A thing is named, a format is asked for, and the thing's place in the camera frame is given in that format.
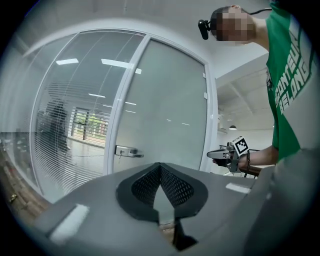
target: man's arm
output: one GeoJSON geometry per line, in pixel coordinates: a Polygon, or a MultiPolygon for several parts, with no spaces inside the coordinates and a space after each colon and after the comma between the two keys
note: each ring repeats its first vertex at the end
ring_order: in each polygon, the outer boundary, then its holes
{"type": "MultiPolygon", "coordinates": [[[[278,161],[279,151],[274,146],[269,146],[263,150],[250,153],[251,166],[269,166],[275,165],[278,161]]],[[[239,168],[247,168],[247,155],[240,157],[239,168]]]]}

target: door handle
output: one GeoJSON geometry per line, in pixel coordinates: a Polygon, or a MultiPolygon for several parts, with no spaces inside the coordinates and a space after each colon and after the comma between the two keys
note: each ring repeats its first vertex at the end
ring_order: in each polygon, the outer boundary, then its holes
{"type": "Polygon", "coordinates": [[[143,158],[143,154],[138,154],[138,149],[129,146],[115,146],[114,154],[116,156],[127,157],[127,158],[143,158]]]}
{"type": "Polygon", "coordinates": [[[143,154],[134,154],[134,153],[128,153],[128,157],[130,158],[143,158],[144,155],[143,154]]]}

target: black mesh panel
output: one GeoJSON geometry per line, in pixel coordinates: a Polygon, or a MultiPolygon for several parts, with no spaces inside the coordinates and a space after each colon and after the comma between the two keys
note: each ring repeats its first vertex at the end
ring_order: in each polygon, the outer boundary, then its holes
{"type": "Polygon", "coordinates": [[[175,208],[185,203],[194,194],[193,187],[178,178],[164,167],[160,167],[161,187],[169,199],[172,206],[175,208]]]}
{"type": "Polygon", "coordinates": [[[144,204],[154,207],[155,196],[159,185],[159,167],[156,167],[133,183],[132,193],[144,204]]]}

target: door frame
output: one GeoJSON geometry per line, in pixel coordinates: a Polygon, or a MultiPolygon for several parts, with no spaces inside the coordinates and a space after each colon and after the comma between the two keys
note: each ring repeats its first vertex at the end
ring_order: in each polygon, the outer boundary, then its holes
{"type": "Polygon", "coordinates": [[[191,58],[195,59],[196,61],[200,62],[204,66],[204,73],[205,73],[204,78],[206,82],[206,93],[207,93],[207,111],[206,111],[206,128],[205,128],[205,135],[204,135],[204,145],[203,145],[203,151],[202,151],[199,170],[205,172],[208,164],[207,152],[210,151],[212,133],[213,133],[213,122],[214,122],[213,120],[213,116],[214,116],[213,89],[212,89],[212,80],[210,75],[209,64],[207,61],[205,61],[204,59],[202,59],[201,57],[199,57],[189,49],[186,49],[185,47],[171,40],[147,33],[144,36],[141,43],[139,44],[135,53],[133,54],[130,60],[131,66],[127,68],[126,71],[124,72],[120,85],[118,87],[117,93],[115,95],[115,99],[112,105],[112,111],[110,114],[110,122],[109,122],[108,130],[106,133],[104,160],[103,160],[103,174],[109,175],[113,173],[116,140],[118,135],[120,118],[122,115],[122,110],[124,108],[126,97],[127,97],[132,79],[135,75],[136,68],[150,40],[163,43],[165,45],[168,45],[169,47],[172,47],[178,51],[181,51],[184,54],[187,54],[191,58]]]}

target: white label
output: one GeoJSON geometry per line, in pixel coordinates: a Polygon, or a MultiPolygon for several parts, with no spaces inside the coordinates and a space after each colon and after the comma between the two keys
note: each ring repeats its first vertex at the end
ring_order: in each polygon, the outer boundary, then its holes
{"type": "Polygon", "coordinates": [[[78,232],[88,213],[89,207],[77,204],[69,215],[54,229],[49,239],[57,245],[64,245],[78,232]]]}
{"type": "Polygon", "coordinates": [[[245,187],[245,186],[241,186],[241,185],[238,185],[238,184],[234,184],[234,183],[229,183],[225,186],[226,189],[229,189],[229,190],[233,190],[233,191],[237,191],[237,192],[240,192],[240,193],[243,193],[243,194],[249,194],[251,189],[248,188],[248,187],[245,187]]]}

